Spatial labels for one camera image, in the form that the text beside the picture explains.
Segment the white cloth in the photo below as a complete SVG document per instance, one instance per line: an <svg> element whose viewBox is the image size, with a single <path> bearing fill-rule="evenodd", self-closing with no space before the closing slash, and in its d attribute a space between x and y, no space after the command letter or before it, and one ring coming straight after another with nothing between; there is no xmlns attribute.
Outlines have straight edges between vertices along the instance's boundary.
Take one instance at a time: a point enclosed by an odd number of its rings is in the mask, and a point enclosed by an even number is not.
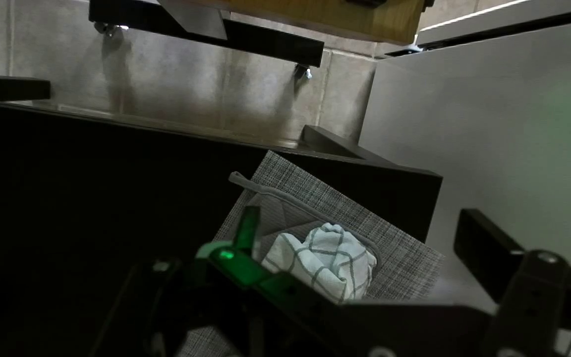
<svg viewBox="0 0 571 357"><path fill-rule="evenodd" d="M363 299L373 279L377 257L343 226L324 224L304 241L282 232L262 265L290 271L332 301Z"/></svg>

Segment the green light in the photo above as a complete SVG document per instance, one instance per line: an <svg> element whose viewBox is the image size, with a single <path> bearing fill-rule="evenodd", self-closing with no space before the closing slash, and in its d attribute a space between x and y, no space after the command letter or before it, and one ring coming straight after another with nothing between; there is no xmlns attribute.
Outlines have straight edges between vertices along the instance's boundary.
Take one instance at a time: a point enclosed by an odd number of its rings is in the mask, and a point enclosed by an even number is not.
<svg viewBox="0 0 571 357"><path fill-rule="evenodd" d="M230 251L230 249L221 251L221 259L232 259L232 257L234 257L234 251Z"/></svg>

